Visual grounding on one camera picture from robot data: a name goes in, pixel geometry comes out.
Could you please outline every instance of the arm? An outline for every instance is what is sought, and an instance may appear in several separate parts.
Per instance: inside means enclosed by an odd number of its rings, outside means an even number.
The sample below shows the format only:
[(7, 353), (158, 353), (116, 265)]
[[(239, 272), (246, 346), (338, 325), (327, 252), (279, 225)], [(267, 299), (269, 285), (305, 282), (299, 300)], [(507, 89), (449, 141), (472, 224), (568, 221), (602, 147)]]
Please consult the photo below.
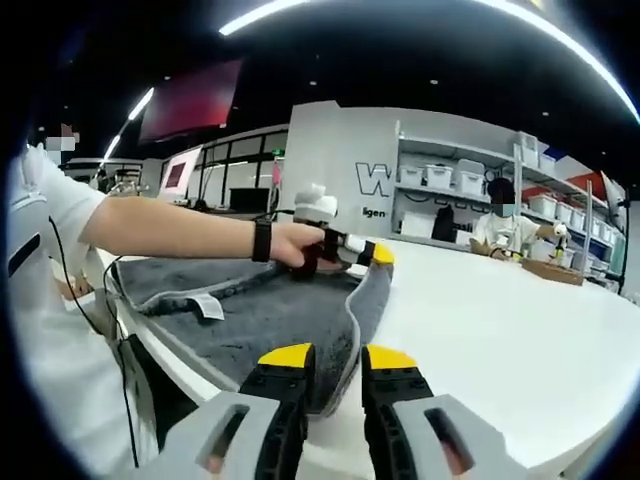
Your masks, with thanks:
[[(29, 149), (41, 172), (39, 190), (60, 234), (69, 275), (75, 274), (88, 245), (116, 255), (186, 258), (249, 258), (253, 222), (214, 217), (144, 197), (106, 197), (64, 175), (41, 145)], [(271, 258), (292, 267), (304, 264), (303, 247), (324, 239), (324, 231), (301, 224), (273, 226)], [(49, 254), (60, 262), (53, 228), (45, 235)]]
[[(80, 241), (114, 255), (181, 258), (249, 258), (255, 224), (205, 215), (145, 197), (107, 197)], [(274, 224), (271, 258), (301, 266), (300, 248), (324, 238), (320, 229)]]

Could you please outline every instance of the white shirt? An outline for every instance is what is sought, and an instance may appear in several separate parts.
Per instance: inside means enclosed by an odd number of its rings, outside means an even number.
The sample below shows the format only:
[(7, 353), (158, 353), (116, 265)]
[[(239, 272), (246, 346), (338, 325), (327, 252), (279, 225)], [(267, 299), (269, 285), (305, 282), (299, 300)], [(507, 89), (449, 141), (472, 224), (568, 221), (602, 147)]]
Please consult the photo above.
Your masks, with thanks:
[[(79, 311), (65, 309), (49, 259), (62, 263), (51, 218), (69, 275), (78, 271), (88, 250), (79, 243), (80, 234), (105, 196), (65, 176), (41, 146), (29, 148), (14, 162), (9, 185), (9, 300), (26, 378), (51, 427), (88, 473), (105, 475), (132, 468), (116, 356)], [(143, 420), (137, 413), (134, 375), (127, 375), (127, 380), (131, 380), (127, 398), (137, 454), (143, 464), (157, 455), (155, 429), (153, 420)]]
[(535, 241), (538, 228), (540, 225), (520, 215), (502, 218), (488, 213), (478, 219), (471, 238), (480, 244), (486, 241), (489, 246), (502, 246), (512, 252), (521, 252), (523, 244)]

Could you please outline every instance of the face mask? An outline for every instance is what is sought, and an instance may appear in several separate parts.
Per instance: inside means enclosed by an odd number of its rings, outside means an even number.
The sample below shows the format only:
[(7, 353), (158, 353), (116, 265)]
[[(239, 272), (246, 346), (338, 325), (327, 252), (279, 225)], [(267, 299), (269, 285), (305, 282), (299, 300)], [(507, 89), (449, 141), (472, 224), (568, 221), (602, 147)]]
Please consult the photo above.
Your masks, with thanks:
[(491, 208), (493, 213), (502, 218), (510, 217), (516, 210), (516, 206), (513, 203), (494, 204)]

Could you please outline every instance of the desk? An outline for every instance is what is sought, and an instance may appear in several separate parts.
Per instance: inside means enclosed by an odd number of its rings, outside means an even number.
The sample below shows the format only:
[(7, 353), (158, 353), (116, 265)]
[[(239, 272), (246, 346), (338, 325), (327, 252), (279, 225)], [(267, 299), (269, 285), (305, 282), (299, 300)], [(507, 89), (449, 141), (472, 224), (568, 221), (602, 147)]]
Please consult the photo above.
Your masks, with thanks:
[[(624, 407), (640, 378), (637, 306), (588, 282), (545, 281), (518, 264), (382, 243), (394, 252), (396, 270), (374, 343), (414, 357), (435, 394), (455, 396), (503, 432), (509, 454), (537, 478), (562, 471)], [(113, 258), (99, 256), (105, 266)], [(198, 404), (215, 395), (146, 320), (118, 307), (187, 395)], [(358, 371), (336, 413), (310, 425), (304, 458), (373, 478), (360, 386)]]

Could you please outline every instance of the cable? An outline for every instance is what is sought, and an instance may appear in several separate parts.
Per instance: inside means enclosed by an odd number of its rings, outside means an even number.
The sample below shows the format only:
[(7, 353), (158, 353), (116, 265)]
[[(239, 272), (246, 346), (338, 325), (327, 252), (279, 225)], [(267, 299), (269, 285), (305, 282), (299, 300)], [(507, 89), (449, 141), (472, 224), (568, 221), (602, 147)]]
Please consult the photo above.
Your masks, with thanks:
[(76, 297), (76, 292), (73, 290), (73, 287), (71, 286), (71, 280), (69, 280), (69, 272), (67, 270), (67, 260), (64, 256), (64, 250), (62, 249), (62, 240), (60, 239), (60, 232), (58, 232), (58, 227), (56, 226), (56, 224), (54, 223), (51, 217), (49, 217), (49, 223), (53, 227), (53, 232), (55, 233), (56, 240), (58, 241), (58, 247), (60, 248), (60, 260), (62, 260), (62, 270), (64, 271), (64, 278), (67, 281), (67, 286), (69, 287), (69, 291), (71, 292), (73, 301), (76, 303), (76, 306), (78, 307), (78, 310), (80, 310), (80, 313), (82, 313), (82, 316), (87, 320), (87, 322), (89, 322), (89, 325), (91, 325), (91, 329), (98, 335), (102, 335), (102, 333), (100, 333), (100, 330), (98, 330), (96, 325), (89, 318), (89, 315), (87, 315), (87, 312), (85, 312), (82, 306), (80, 305), (80, 302), (78, 301), (78, 297)]
[[(80, 302), (78, 301), (78, 297), (76, 297), (76, 292), (73, 290), (73, 287), (71, 286), (71, 280), (69, 279), (69, 271), (67, 270), (67, 260), (64, 256), (64, 249), (62, 248), (62, 240), (60, 238), (60, 232), (58, 231), (58, 227), (56, 226), (55, 222), (53, 221), (53, 219), (51, 217), (49, 217), (49, 223), (51, 223), (51, 226), (53, 227), (53, 232), (55, 233), (56, 236), (56, 240), (58, 241), (58, 248), (60, 249), (60, 259), (62, 260), (62, 270), (64, 271), (64, 278), (67, 281), (67, 286), (69, 287), (69, 291), (71, 292), (71, 296), (73, 297), (73, 300), (76, 303), (76, 306), (78, 307), (78, 310), (80, 310), (80, 313), (82, 313), (82, 316), (87, 320), (87, 322), (89, 322), (89, 325), (91, 325), (91, 329), (97, 333), (100, 336), (104, 336), (100, 330), (98, 330), (98, 328), (96, 327), (96, 325), (93, 323), (93, 321), (91, 321), (91, 318), (89, 318), (89, 315), (87, 315), (87, 312), (84, 311), (84, 309), (82, 308), (82, 306), (80, 305)], [(120, 260), (123, 257), (123, 255), (120, 255), (119, 257), (117, 257), (115, 260), (113, 260), (109, 266), (105, 269), (103, 275), (102, 275), (102, 283), (105, 289), (105, 295), (107, 292), (107, 287), (106, 287), (106, 278), (107, 278), (107, 272), (113, 267), (113, 265), (115, 265), (115, 262)], [(125, 407), (127, 409), (127, 421), (129, 423), (129, 438), (131, 440), (131, 455), (133, 456), (133, 464), (136, 468), (139, 468), (140, 464), (138, 462), (138, 452), (136, 449), (136, 441), (135, 441), (135, 435), (133, 432), (133, 418), (131, 416), (131, 408), (129, 407), (129, 399), (127, 396), (127, 374), (126, 374), (126, 366), (125, 366), (125, 362), (124, 362), (124, 355), (122, 353), (122, 344), (124, 342), (124, 333), (122, 332), (122, 327), (120, 327), (120, 324), (118, 323), (118, 319), (117, 317), (114, 315), (113, 310), (111, 310), (111, 306), (109, 305), (109, 302), (106, 301), (105, 298), (105, 303), (107, 304), (107, 309), (109, 310), (109, 313), (111, 314), (111, 316), (113, 317), (113, 320), (116, 324), (116, 328), (118, 328), (120, 330), (120, 341), (118, 341), (118, 345), (116, 347), (116, 350), (118, 351), (118, 355), (120, 356), (120, 371), (122, 372), (122, 394), (124, 396), (124, 404)]]
[(125, 404), (125, 407), (127, 408), (127, 421), (129, 423), (129, 437), (131, 438), (131, 455), (133, 456), (133, 465), (135, 466), (135, 468), (139, 468), (140, 464), (138, 462), (138, 450), (136, 448), (135, 435), (133, 433), (133, 419), (131, 416), (131, 408), (129, 407), (129, 399), (127, 396), (127, 368), (124, 362), (124, 354), (122, 353), (122, 345), (125, 340), (124, 332), (122, 331), (122, 326), (120, 325), (120, 322), (118, 322), (118, 317), (111, 309), (111, 305), (109, 305), (109, 300), (106, 298), (108, 293), (107, 274), (109, 273), (109, 270), (111, 270), (113, 266), (116, 264), (116, 262), (122, 259), (123, 257), (124, 255), (120, 255), (116, 257), (114, 260), (111, 261), (111, 263), (107, 266), (107, 268), (104, 269), (104, 272), (102, 273), (102, 287), (104, 288), (104, 292), (105, 292), (105, 304), (107, 305), (107, 310), (109, 310), (109, 314), (111, 315), (111, 318), (113, 318), (113, 322), (116, 330), (120, 332), (120, 340), (118, 341), (118, 346), (116, 347), (116, 349), (118, 350), (118, 356), (120, 357), (120, 365), (121, 365), (120, 369), (122, 371), (122, 395), (124, 396), (124, 404)]

